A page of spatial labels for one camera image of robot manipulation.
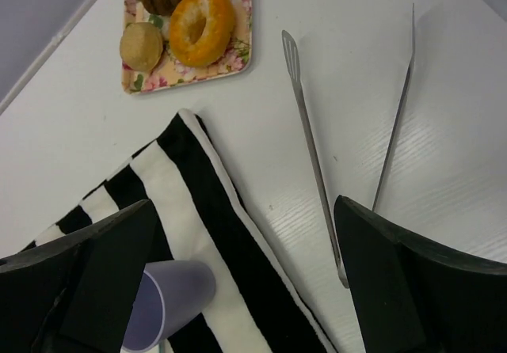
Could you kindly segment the metal serving tongs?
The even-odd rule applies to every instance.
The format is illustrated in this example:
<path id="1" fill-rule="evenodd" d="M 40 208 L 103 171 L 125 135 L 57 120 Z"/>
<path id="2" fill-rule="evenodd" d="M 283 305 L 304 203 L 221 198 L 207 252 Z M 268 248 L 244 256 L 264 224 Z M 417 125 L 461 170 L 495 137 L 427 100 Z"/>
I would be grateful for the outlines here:
<path id="1" fill-rule="evenodd" d="M 402 93 L 398 101 L 398 108 L 395 115 L 395 121 L 391 130 L 389 143 L 387 146 L 385 158 L 383 160 L 383 166 L 381 174 L 379 176 L 379 182 L 375 192 L 375 198 L 372 204 L 372 211 L 376 211 L 381 195 L 383 194 L 383 186 L 388 177 L 388 169 L 390 168 L 392 158 L 395 155 L 395 143 L 398 139 L 399 130 L 402 125 L 402 117 L 404 108 L 408 98 L 408 92 L 410 89 L 411 79 L 414 72 L 415 63 L 415 51 L 416 51 L 416 21 L 415 21 L 415 10 L 411 10 L 411 56 L 407 67 L 405 81 L 402 88 Z M 337 274 L 344 288 L 349 288 L 349 281 L 345 272 L 345 266 L 342 262 L 340 245 L 337 239 L 337 232 L 334 227 L 333 216 L 331 214 L 331 207 L 326 192 L 326 185 L 322 175 L 322 169 L 318 158 L 318 151 L 314 141 L 314 135 L 311 128 L 311 122 L 307 112 L 307 106 L 304 98 L 303 87 L 301 82 L 301 69 L 299 61 L 299 52 L 297 43 L 295 42 L 292 35 L 283 30 L 281 32 L 282 47 L 284 52 L 284 58 L 288 70 L 288 75 L 292 83 L 293 92 L 295 95 L 295 102 L 299 110 L 299 117 L 301 119 L 303 133 L 307 144 L 308 153 L 311 160 L 312 170 L 314 174 L 315 183 L 318 189 L 318 196 L 322 206 L 326 228 L 330 238 L 332 252 L 334 255 L 334 261 L 337 267 Z"/>

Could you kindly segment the black white striped placemat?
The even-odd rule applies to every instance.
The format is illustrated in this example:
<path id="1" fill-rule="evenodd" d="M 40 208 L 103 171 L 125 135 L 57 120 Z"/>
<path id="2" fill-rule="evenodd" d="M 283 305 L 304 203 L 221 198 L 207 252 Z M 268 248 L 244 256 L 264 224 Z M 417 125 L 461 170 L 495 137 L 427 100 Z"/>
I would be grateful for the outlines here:
<path id="1" fill-rule="evenodd" d="M 244 208 L 199 116 L 182 109 L 152 142 L 33 242 L 141 200 L 158 212 L 150 261 L 198 260 L 216 293 L 164 352 L 332 352 L 335 347 Z"/>

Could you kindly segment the small tan round bun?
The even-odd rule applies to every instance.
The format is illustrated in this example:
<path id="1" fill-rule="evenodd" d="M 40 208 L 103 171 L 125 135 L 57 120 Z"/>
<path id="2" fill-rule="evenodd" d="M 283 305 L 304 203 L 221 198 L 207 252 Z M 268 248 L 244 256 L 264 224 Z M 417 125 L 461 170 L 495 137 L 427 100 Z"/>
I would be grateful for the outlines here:
<path id="1" fill-rule="evenodd" d="M 130 24 L 120 38 L 120 57 L 136 71 L 153 70 L 162 56 L 162 50 L 162 34 L 149 22 Z"/>

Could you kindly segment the purple plastic cup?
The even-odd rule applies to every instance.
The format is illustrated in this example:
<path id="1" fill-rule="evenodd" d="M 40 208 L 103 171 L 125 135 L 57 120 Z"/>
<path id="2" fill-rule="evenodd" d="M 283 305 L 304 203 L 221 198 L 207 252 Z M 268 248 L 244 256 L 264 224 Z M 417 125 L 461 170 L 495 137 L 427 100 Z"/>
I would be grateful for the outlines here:
<path id="1" fill-rule="evenodd" d="M 192 321 L 215 296 L 215 276 L 195 260 L 149 263 L 132 306 L 122 348 L 147 352 Z"/>

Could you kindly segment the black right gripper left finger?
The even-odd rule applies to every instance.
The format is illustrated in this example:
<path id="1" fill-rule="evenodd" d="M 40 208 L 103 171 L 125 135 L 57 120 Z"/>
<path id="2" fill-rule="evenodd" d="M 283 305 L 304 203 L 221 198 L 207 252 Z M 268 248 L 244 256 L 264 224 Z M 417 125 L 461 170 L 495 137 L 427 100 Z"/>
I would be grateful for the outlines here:
<path id="1" fill-rule="evenodd" d="M 150 254 L 149 200 L 1 260 L 3 352 L 118 352 Z"/>

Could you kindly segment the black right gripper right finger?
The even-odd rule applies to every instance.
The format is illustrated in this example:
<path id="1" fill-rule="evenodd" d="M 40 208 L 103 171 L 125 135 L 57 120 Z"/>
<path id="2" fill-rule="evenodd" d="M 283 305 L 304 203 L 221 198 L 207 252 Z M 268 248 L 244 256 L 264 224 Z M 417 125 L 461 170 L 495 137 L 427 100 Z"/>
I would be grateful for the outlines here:
<path id="1" fill-rule="evenodd" d="M 341 258 L 368 352 L 504 352 L 506 266 L 338 196 Z"/>

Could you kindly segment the floral rectangular tray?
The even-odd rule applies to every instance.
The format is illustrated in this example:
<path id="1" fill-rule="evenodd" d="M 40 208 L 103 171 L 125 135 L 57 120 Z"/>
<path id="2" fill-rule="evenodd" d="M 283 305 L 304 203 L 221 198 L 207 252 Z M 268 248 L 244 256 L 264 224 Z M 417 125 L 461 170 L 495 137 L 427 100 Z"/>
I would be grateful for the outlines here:
<path id="1" fill-rule="evenodd" d="M 237 74 L 252 39 L 253 0 L 124 0 L 123 89 L 149 93 Z"/>

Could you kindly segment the orange glazed donut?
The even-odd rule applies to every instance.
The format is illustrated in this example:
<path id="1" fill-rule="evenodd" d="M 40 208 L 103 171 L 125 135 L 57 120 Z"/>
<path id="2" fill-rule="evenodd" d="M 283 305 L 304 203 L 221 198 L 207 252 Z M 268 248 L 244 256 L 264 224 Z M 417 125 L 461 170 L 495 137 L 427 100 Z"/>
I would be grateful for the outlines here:
<path id="1" fill-rule="evenodd" d="M 231 0 L 182 0 L 170 18 L 170 50 L 186 66 L 208 66 L 223 55 L 234 27 Z"/>

